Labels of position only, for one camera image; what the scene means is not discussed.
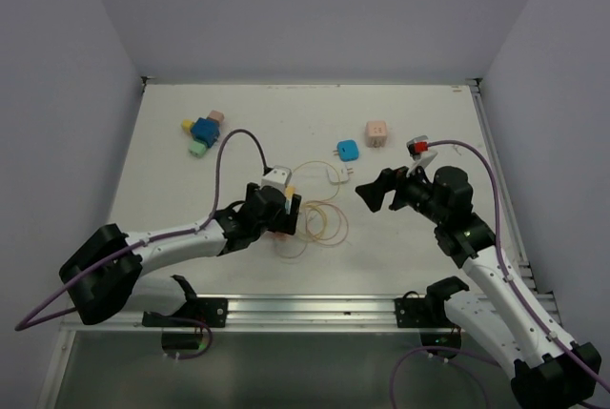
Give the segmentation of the white plug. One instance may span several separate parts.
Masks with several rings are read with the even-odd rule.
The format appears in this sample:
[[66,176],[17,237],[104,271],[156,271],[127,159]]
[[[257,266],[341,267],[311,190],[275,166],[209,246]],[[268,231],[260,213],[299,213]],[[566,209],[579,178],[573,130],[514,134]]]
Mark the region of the white plug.
[[350,181],[354,170],[345,164],[329,164],[326,166],[326,173],[329,183],[334,186],[339,186]]

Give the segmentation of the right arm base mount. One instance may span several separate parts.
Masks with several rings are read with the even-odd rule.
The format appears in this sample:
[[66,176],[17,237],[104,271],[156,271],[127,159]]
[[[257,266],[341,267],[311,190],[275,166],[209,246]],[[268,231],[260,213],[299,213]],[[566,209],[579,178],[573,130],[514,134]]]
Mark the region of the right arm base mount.
[[470,287],[457,276],[450,276],[429,285],[424,297],[409,291],[394,299],[396,326],[398,328],[439,329],[452,328],[445,314],[444,302]]

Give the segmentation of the yellow plug with cable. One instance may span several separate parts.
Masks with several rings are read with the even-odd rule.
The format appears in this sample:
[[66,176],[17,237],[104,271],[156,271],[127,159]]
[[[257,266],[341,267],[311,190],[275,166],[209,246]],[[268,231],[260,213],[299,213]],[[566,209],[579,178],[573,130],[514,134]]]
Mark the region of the yellow plug with cable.
[[293,185],[289,185],[285,189],[285,198],[286,198],[286,211],[289,213],[292,209],[292,201],[293,196],[295,194],[295,187]]

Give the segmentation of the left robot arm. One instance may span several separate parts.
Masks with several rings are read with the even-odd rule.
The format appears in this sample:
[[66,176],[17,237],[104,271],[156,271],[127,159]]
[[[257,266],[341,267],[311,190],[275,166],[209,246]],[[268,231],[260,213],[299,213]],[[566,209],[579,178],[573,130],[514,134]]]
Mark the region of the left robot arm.
[[199,257],[242,251],[266,233],[294,235],[301,196],[250,183],[246,197],[195,222],[161,232],[124,233],[116,224],[96,230],[59,270],[85,325],[119,313],[142,276]]

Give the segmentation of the pink cube socket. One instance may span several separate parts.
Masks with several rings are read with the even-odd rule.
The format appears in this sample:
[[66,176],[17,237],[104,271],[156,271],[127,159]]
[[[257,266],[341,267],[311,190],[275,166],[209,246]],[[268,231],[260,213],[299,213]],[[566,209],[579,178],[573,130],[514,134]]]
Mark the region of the pink cube socket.
[[383,120],[371,120],[365,125],[366,146],[380,148],[386,145],[388,139],[387,124]]

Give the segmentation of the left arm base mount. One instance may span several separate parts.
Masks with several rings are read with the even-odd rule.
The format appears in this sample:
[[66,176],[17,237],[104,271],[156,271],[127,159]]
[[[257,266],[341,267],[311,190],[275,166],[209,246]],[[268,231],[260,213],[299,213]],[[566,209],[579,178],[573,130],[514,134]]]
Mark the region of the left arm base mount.
[[225,297],[201,297],[190,282],[180,275],[171,276],[170,287],[179,288],[173,297],[175,308],[167,314],[159,310],[145,311],[142,317],[144,327],[187,327],[205,323],[211,328],[224,328],[229,313],[229,300]]

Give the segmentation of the light blue plug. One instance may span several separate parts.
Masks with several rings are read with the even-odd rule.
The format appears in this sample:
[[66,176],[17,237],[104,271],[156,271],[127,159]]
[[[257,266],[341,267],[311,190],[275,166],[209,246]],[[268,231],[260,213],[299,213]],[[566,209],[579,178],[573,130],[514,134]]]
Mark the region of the light blue plug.
[[342,162],[351,162],[359,159],[359,148],[353,139],[341,140],[336,144],[334,154]]

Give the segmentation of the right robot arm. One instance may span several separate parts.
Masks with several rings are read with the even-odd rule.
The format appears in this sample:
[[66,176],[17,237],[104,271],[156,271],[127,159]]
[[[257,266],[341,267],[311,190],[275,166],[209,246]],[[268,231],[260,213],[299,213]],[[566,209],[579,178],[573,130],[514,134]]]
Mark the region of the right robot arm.
[[428,287],[424,313],[435,325],[450,322],[468,332],[506,373],[520,407],[570,408],[593,396],[600,353],[573,339],[510,266],[496,235],[473,210],[466,172],[445,166],[429,178],[421,167],[385,169],[356,193],[372,212],[393,193],[391,210],[409,206],[435,224],[438,247],[491,305],[478,306],[467,284],[452,276]]

